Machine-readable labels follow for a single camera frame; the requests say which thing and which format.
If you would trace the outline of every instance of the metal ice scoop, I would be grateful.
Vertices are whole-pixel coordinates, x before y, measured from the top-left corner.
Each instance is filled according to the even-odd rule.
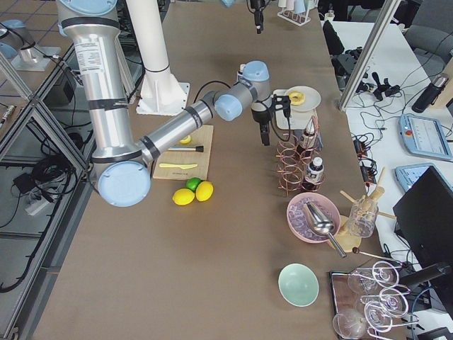
[[[302,211],[304,212],[306,223],[308,224],[310,230],[319,236],[327,236],[335,249],[337,249],[340,256],[344,259],[346,257],[346,253],[332,235],[332,231],[335,229],[333,221],[325,216],[321,209],[319,209],[318,206],[312,202],[306,203],[302,207]]]

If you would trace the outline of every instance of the wooden stick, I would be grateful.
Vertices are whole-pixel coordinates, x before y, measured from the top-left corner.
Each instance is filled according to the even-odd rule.
[[[384,175],[387,172],[387,168],[383,167],[381,174],[379,175],[379,179],[377,180],[376,186],[381,186],[382,180],[384,179]]]
[[[385,212],[380,212],[380,211],[378,211],[377,214],[381,215],[381,216],[384,216],[384,217],[387,217],[387,218],[391,218],[392,220],[396,220],[396,216],[395,215],[386,214]]]
[[[343,190],[340,190],[340,194],[345,196],[348,200],[350,200],[352,203],[355,203],[355,199],[349,196],[347,193],[345,193]]]

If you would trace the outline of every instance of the wine glass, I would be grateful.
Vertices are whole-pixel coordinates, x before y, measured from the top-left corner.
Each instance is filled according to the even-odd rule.
[[[378,261],[371,268],[356,268],[348,276],[349,288],[360,295],[377,293],[379,287],[393,288],[398,281],[398,271],[387,261]]]
[[[354,269],[348,276],[348,286],[359,295],[376,293],[378,288],[370,268]]]
[[[372,267],[372,275],[377,284],[383,288],[393,288],[399,282],[395,266],[387,261],[378,261]]]
[[[369,301],[364,308],[365,319],[376,332],[388,332],[392,326],[392,317],[379,301]]]
[[[362,295],[355,302],[355,309],[365,313],[365,305],[370,301],[378,301],[391,317],[401,318],[409,310],[404,294],[394,288],[384,288],[376,295]]]
[[[337,313],[332,320],[335,332],[345,339],[360,339],[368,328],[365,316],[353,308]]]

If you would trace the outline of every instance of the label sticker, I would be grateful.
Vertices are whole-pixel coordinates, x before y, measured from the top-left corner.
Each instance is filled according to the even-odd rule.
[[[104,72],[99,42],[81,42],[75,44],[74,48],[76,49],[81,74]]]

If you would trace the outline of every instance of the small glass bottle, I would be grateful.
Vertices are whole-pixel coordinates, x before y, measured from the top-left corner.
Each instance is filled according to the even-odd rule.
[[[314,124],[309,123],[302,132],[302,136],[300,137],[299,140],[299,145],[297,145],[297,153],[300,155],[301,158],[309,157],[311,155],[311,151],[314,148],[315,141],[316,132],[314,129]]]
[[[316,191],[324,178],[324,165],[320,157],[314,157],[305,171],[302,191]]]
[[[349,220],[346,222],[346,227],[351,235],[359,237],[373,235],[378,211],[377,200],[384,192],[384,188],[377,186],[370,196],[364,195],[354,203]]]

